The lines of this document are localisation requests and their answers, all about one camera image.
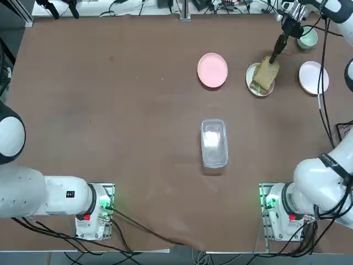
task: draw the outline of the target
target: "brown table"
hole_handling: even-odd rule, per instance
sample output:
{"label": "brown table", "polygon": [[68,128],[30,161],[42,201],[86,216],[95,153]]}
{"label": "brown table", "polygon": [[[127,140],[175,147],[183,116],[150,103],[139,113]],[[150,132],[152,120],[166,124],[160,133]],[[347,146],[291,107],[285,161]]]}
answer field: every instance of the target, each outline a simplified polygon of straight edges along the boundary
{"label": "brown table", "polygon": [[[330,150],[317,99],[297,80],[302,63],[320,61],[323,34],[309,53],[291,40],[285,53],[293,54],[279,57],[271,96],[254,98],[245,86],[247,67],[271,52],[280,33],[272,15],[194,16],[190,23],[176,17],[38,19],[25,31],[10,87],[8,104],[28,136],[17,163],[43,174],[115,182],[116,205],[154,231],[202,250],[252,252],[259,183],[292,181],[301,160]],[[206,52],[228,63],[218,91],[197,79]],[[332,125],[352,119],[353,94],[343,78],[351,53],[343,38],[328,38]],[[209,118],[227,127],[222,176],[202,173],[200,124]],[[42,220],[73,233],[72,216]],[[133,249],[170,246],[121,224]],[[0,241],[2,250],[71,248],[11,220],[1,220],[1,227],[9,238]],[[352,236],[334,225],[316,251],[352,253]],[[121,247],[117,233],[109,243]],[[262,230],[256,251],[265,251]]]}

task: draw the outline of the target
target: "clear plastic box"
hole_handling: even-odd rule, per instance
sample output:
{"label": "clear plastic box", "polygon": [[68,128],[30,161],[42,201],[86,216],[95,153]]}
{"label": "clear plastic box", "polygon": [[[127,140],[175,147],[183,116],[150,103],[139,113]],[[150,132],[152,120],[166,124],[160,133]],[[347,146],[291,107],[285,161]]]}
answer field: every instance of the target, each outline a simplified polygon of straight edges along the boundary
{"label": "clear plastic box", "polygon": [[204,167],[224,167],[228,161],[226,126],[223,120],[204,120],[201,124],[201,151]]}

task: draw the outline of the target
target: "metal bracket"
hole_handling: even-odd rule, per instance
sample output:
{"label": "metal bracket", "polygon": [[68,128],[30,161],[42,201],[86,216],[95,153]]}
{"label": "metal bracket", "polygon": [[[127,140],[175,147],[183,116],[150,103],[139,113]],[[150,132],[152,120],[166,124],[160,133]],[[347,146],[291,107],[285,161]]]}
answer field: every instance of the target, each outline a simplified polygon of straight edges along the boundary
{"label": "metal bracket", "polygon": [[25,27],[33,26],[33,17],[28,12],[28,10],[24,7],[20,0],[7,0],[14,10],[16,10],[17,14],[25,21]]}
{"label": "metal bracket", "polygon": [[184,0],[179,19],[180,21],[191,21],[191,15],[189,14],[189,0]]}
{"label": "metal bracket", "polygon": [[270,252],[270,243],[269,240],[274,238],[274,234],[271,228],[271,221],[269,218],[269,213],[266,210],[266,197],[269,195],[270,190],[274,184],[272,183],[260,183],[260,202],[261,202],[261,214],[263,217],[263,228],[264,228],[264,236],[265,236],[265,246],[267,252]]}

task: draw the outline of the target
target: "bowl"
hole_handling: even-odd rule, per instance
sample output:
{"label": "bowl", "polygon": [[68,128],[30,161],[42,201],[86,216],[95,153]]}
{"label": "bowl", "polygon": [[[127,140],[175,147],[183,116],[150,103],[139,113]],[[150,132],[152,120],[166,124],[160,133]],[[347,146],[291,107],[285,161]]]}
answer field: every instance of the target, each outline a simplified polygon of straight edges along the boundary
{"label": "bowl", "polygon": [[305,50],[313,48],[316,43],[318,43],[318,34],[314,29],[311,29],[308,26],[304,27],[303,35],[304,34],[306,35],[302,36],[300,39],[297,39],[299,47]]}

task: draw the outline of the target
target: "plate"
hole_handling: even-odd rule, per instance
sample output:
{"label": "plate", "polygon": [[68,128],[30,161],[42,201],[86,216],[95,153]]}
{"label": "plate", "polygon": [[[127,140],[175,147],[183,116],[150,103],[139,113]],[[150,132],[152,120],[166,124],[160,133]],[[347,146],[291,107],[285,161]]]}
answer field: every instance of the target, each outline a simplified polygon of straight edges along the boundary
{"label": "plate", "polygon": [[260,63],[256,62],[256,63],[253,63],[252,65],[249,66],[249,68],[247,70],[247,75],[246,75],[246,82],[247,82],[247,86],[248,86],[248,89],[251,92],[251,94],[253,94],[257,97],[263,98],[263,97],[267,97],[269,94],[272,93],[272,91],[274,90],[274,87],[275,87],[275,81],[272,83],[270,90],[268,91],[267,94],[261,94],[259,92],[259,90],[251,88],[250,84],[253,81],[253,77],[254,77],[254,73],[255,73],[255,69],[256,69],[257,65],[260,65]]}
{"label": "plate", "polygon": [[[321,64],[317,62],[305,62],[299,70],[299,82],[302,88],[311,95],[318,94],[318,82]],[[329,87],[329,75],[324,68],[324,92]],[[320,81],[319,94],[322,93],[322,83]]]}
{"label": "plate", "polygon": [[197,64],[201,82],[211,88],[220,87],[228,76],[228,66],[223,57],[213,52],[203,55]]}

